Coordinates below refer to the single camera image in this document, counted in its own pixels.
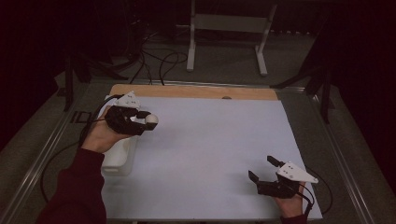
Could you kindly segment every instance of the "hand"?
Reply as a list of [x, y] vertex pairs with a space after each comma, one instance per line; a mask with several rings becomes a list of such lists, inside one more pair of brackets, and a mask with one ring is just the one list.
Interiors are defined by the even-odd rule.
[[[105, 115], [109, 108], [110, 106], [105, 108], [105, 111], [99, 119], [105, 119]], [[81, 147], [91, 151], [104, 153], [111, 149], [118, 141], [128, 137], [131, 137], [131, 135], [116, 133], [107, 126], [105, 120], [99, 120], [92, 124], [92, 128]]]
[[[305, 182], [300, 182], [301, 186], [299, 188], [300, 193], [303, 193]], [[280, 199], [275, 198], [277, 206], [281, 211], [282, 217], [297, 217], [303, 214], [303, 197], [298, 194], [295, 194], [290, 199]]]

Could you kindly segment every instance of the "wooden board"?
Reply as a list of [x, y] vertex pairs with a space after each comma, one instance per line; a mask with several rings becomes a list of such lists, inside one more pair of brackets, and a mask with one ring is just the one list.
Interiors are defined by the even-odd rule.
[[236, 87], [201, 87], [201, 86], [152, 86], [117, 84], [110, 95], [125, 94], [134, 91], [136, 96], [187, 97], [221, 99], [231, 97], [238, 100], [278, 100], [271, 89], [236, 88]]

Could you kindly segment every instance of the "wrist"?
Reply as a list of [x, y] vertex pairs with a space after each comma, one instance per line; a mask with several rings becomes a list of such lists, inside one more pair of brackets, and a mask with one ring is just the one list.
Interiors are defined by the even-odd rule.
[[89, 151], [104, 153], [111, 149], [115, 143], [110, 142], [104, 139], [91, 139], [88, 137], [84, 143], [82, 144], [82, 148], [87, 149]]

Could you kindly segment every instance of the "white table surface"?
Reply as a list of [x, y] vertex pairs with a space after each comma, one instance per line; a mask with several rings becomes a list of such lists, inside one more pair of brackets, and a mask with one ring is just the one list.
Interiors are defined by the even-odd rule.
[[[304, 168], [280, 101], [138, 99], [141, 110], [157, 115], [160, 122], [140, 136], [128, 176], [105, 176], [102, 194], [108, 218], [279, 218], [275, 202], [257, 194], [248, 170], [261, 180], [275, 181], [277, 168], [267, 155]], [[309, 218], [321, 218], [317, 203]]]

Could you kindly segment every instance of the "metal stand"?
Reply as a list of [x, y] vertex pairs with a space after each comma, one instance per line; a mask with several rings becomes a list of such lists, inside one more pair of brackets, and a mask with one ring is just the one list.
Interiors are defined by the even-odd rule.
[[190, 28], [190, 48], [187, 60], [187, 71], [194, 70], [195, 48], [194, 39], [195, 29], [218, 30], [218, 31], [236, 31], [262, 34], [262, 42], [255, 47], [257, 62], [259, 64], [260, 75], [267, 76], [262, 50], [270, 32], [273, 17], [275, 15], [276, 5], [271, 6], [267, 18], [238, 17], [224, 15], [207, 15], [195, 13], [195, 0], [191, 0], [191, 28]]

